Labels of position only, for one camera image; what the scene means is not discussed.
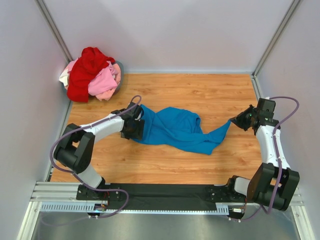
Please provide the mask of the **red t shirt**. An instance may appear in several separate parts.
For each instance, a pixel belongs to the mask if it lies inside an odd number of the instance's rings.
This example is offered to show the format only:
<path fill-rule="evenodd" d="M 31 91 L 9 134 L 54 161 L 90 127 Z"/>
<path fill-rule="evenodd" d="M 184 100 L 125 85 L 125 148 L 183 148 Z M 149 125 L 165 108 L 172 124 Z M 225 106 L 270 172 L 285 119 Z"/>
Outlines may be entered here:
<path fill-rule="evenodd" d="M 104 55 L 97 47 L 84 48 L 69 74 L 68 98 L 73 102 L 87 103 L 90 82 L 102 69 L 115 62 L 113 57 Z"/>

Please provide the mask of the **left aluminium corner post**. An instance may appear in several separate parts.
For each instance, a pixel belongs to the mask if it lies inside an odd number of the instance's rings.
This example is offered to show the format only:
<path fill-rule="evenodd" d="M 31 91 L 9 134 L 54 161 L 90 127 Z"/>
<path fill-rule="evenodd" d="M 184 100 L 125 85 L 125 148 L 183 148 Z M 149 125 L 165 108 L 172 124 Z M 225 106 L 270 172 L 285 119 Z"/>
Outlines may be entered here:
<path fill-rule="evenodd" d="M 47 23 L 48 27 L 50 28 L 51 33 L 53 34 L 56 42 L 58 43 L 65 59 L 67 62 L 71 62 L 73 60 L 72 55 L 49 11 L 44 0 L 35 0 L 37 7 L 39 8 L 45 22 Z"/>

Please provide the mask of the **aluminium corner post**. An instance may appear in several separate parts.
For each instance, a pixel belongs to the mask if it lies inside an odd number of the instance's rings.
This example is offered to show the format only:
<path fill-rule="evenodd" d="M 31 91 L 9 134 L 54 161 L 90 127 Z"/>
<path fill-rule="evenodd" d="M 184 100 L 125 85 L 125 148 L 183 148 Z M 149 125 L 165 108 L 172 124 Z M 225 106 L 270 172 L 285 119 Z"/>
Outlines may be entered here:
<path fill-rule="evenodd" d="M 47 23 L 48 27 L 50 28 L 51 33 L 53 34 L 56 42 L 58 43 L 65 59 L 67 62 L 71 62 L 73 60 L 72 55 L 49 11 L 44 0 L 35 0 L 37 7 L 39 8 L 45 22 Z"/>
<path fill-rule="evenodd" d="M 258 76 L 260 71 L 262 70 L 264 64 L 266 63 L 268 57 L 270 56 L 271 52 L 273 51 L 274 47 L 276 46 L 277 42 L 280 40 L 283 32 L 285 31 L 286 27 L 288 26 L 290 20 L 292 19 L 294 13 L 296 12 L 298 6 L 302 3 L 302 0 L 292 0 L 291 4 L 289 5 L 286 13 L 284 14 L 282 20 L 280 21 L 279 26 L 277 27 L 275 33 L 273 34 L 269 44 L 267 45 L 265 51 L 263 52 L 260 60 L 258 61 L 254 71 L 252 72 L 252 77 L 255 78 Z"/>

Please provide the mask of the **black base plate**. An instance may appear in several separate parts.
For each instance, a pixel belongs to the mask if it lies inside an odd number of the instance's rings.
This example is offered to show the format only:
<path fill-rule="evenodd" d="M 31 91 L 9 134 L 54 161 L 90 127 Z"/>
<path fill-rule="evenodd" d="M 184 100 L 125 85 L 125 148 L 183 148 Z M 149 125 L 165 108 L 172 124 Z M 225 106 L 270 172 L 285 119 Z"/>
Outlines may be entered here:
<path fill-rule="evenodd" d="M 107 201 L 109 209 L 119 209 L 129 195 L 125 210 L 214 211 L 218 203 L 243 205 L 246 197 L 226 185 L 111 183 L 108 191 L 93 191 L 84 185 L 77 189 L 77 200 Z"/>

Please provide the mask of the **aluminium frame rail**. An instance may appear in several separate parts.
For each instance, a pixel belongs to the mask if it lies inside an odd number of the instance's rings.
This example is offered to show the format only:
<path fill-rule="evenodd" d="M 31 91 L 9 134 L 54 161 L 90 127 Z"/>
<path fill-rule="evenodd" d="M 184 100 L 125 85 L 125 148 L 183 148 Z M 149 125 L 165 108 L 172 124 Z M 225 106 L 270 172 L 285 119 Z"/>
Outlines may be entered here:
<path fill-rule="evenodd" d="M 197 203 L 244 204 L 245 196 L 232 191 L 227 185 L 205 184 L 131 184 L 112 183 L 106 188 L 113 191 L 91 190 L 76 182 L 37 182 L 31 194 L 32 202 L 87 202 L 110 204 L 121 203 L 126 199 L 141 197 L 148 202 L 156 200 L 177 201 L 193 200 Z"/>

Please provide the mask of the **grey laundry basket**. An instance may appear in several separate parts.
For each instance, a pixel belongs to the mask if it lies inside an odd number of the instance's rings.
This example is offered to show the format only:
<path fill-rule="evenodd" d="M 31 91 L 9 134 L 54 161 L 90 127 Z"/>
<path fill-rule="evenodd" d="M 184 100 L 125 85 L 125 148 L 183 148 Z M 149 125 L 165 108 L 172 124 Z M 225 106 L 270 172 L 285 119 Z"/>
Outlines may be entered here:
<path fill-rule="evenodd" d="M 117 87 L 114 91 L 114 94 L 117 94 L 120 91 L 120 88 L 124 82 L 124 66 L 120 61 L 116 61 L 113 66 L 117 70 L 117 75 L 115 77 Z"/>

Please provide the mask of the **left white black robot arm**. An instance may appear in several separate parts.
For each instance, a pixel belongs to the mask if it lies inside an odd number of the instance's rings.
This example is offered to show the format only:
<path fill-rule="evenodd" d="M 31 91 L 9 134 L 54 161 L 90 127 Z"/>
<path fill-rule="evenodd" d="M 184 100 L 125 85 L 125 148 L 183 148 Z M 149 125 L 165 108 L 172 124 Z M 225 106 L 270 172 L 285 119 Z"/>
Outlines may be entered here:
<path fill-rule="evenodd" d="M 130 140 L 141 140 L 145 121 L 143 108 L 130 102 L 127 108 L 115 110 L 106 117 L 85 125 L 69 124 L 50 150 L 51 159 L 64 168 L 56 168 L 74 175 L 88 190 L 87 194 L 99 201 L 105 196 L 105 180 L 91 165 L 95 143 L 115 134 Z"/>

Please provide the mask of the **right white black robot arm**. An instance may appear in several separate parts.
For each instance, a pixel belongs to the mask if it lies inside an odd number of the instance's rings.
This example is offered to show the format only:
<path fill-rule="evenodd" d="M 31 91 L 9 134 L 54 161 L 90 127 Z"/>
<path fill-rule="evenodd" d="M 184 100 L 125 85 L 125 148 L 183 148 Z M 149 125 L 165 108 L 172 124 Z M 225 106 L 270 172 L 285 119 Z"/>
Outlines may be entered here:
<path fill-rule="evenodd" d="M 231 185 L 226 187 L 225 196 L 236 202 L 244 195 L 249 202 L 285 211 L 294 196 L 300 174 L 291 169 L 281 144 L 281 124 L 274 119 L 275 98 L 260 98 L 256 106 L 230 119 L 238 128 L 252 129 L 256 136 L 262 163 L 251 179 L 233 176 Z"/>

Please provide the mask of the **blue t shirt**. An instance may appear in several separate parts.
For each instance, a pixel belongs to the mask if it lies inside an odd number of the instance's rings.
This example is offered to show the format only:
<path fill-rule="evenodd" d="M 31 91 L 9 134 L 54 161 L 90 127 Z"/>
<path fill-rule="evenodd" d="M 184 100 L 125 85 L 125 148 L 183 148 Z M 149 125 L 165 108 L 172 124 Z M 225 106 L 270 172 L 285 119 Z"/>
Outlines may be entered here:
<path fill-rule="evenodd" d="M 142 139 L 134 141 L 145 145 L 169 145 L 179 150 L 211 155 L 225 139 L 231 122 L 228 120 L 217 129 L 204 133 L 198 114 L 175 107 L 154 112 L 145 105 L 142 120 Z"/>

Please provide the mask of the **white t shirt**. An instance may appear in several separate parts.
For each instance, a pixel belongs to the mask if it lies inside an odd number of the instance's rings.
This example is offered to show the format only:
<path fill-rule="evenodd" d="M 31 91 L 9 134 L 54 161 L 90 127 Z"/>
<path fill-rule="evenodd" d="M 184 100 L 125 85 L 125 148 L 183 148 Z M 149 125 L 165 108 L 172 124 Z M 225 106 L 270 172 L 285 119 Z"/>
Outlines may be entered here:
<path fill-rule="evenodd" d="M 69 76 L 70 73 L 68 72 L 68 69 L 65 69 L 58 78 L 65 88 L 69 86 Z"/>

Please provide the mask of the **pink t shirt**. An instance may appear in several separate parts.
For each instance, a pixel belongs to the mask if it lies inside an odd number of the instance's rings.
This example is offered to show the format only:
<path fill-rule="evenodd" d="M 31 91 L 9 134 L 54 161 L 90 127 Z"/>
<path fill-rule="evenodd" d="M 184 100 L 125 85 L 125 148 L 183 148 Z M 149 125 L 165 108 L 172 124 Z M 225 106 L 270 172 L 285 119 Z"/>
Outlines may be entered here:
<path fill-rule="evenodd" d="M 116 75 L 117 69 L 110 62 L 109 66 L 102 69 L 97 76 L 88 84 L 89 96 L 96 97 L 98 100 L 108 101 L 114 95 L 117 88 Z"/>

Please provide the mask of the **right aluminium corner post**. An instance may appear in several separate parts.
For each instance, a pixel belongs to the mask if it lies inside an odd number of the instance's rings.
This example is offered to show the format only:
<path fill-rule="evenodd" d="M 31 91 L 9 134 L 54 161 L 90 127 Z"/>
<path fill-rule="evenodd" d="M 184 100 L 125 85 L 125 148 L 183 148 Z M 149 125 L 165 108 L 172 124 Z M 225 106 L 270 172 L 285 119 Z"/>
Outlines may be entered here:
<path fill-rule="evenodd" d="M 258 76 L 260 71 L 262 70 L 264 64 L 266 63 L 268 57 L 270 56 L 271 52 L 273 51 L 274 47 L 276 46 L 277 42 L 280 40 L 283 32 L 285 31 L 286 27 L 288 26 L 290 20 L 292 19 L 294 13 L 296 12 L 298 6 L 302 3 L 302 0 L 292 0 L 291 4 L 289 5 L 286 13 L 284 14 L 282 20 L 280 21 L 279 26 L 277 27 L 275 33 L 273 34 L 269 44 L 267 45 L 265 51 L 263 52 L 260 60 L 258 61 L 254 71 L 252 72 L 252 77 L 255 78 Z"/>

